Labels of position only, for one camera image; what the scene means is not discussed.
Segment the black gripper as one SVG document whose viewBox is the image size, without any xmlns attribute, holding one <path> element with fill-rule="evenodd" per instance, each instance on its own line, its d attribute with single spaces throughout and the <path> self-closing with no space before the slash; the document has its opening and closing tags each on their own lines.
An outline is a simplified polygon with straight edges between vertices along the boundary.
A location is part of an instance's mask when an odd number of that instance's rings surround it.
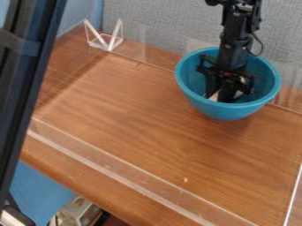
<svg viewBox="0 0 302 226">
<path fill-rule="evenodd" d="M 232 102 L 237 94 L 237 83 L 226 80 L 221 86 L 220 77 L 244 77 L 253 93 L 256 76 L 248 71 L 248 48 L 253 44 L 252 34 L 243 35 L 221 34 L 218 55 L 202 54 L 197 71 L 206 77 L 206 98 L 210 98 L 218 91 L 220 102 Z"/>
</svg>

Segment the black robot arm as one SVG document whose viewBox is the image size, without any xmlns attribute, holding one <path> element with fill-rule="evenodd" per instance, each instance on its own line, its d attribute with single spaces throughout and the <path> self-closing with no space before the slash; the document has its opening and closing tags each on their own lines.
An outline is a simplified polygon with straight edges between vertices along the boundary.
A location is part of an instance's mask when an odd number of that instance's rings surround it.
<svg viewBox="0 0 302 226">
<path fill-rule="evenodd" d="M 197 71 L 206 76 L 206 98 L 230 103 L 241 95 L 252 95 L 256 75 L 248 70 L 248 60 L 264 52 L 260 29 L 263 0 L 206 0 L 222 5 L 221 43 L 217 57 L 201 55 Z"/>
</svg>

